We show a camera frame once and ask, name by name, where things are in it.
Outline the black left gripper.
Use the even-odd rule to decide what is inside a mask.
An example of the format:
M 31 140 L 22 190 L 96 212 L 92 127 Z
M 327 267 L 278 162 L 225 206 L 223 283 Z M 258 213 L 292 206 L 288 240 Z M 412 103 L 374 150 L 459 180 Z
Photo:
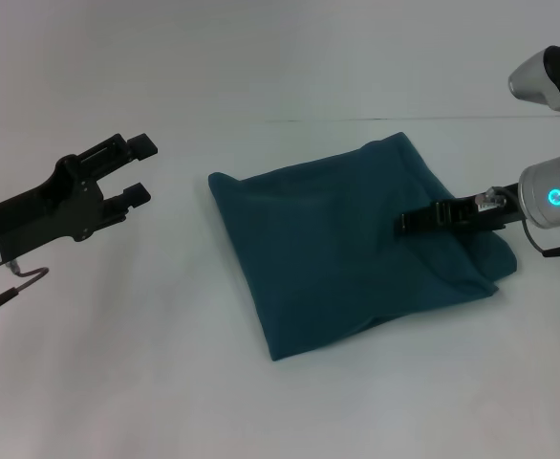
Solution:
M 42 185 L 0 203 L 0 265 L 55 239 L 80 242 L 123 222 L 130 208 L 151 200 L 150 193 L 137 183 L 106 200 L 97 181 L 157 153 L 146 134 L 128 140 L 115 134 L 78 156 L 59 160 Z

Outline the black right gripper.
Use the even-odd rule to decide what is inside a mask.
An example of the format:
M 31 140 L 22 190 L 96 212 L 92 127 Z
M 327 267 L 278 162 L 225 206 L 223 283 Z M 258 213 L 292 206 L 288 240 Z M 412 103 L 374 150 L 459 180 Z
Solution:
M 402 213 L 394 223 L 395 235 L 403 236 L 450 230 L 478 232 L 503 230 L 506 225 L 524 220 L 518 200 L 518 184 L 494 186 L 478 195 L 434 201 L 429 206 Z

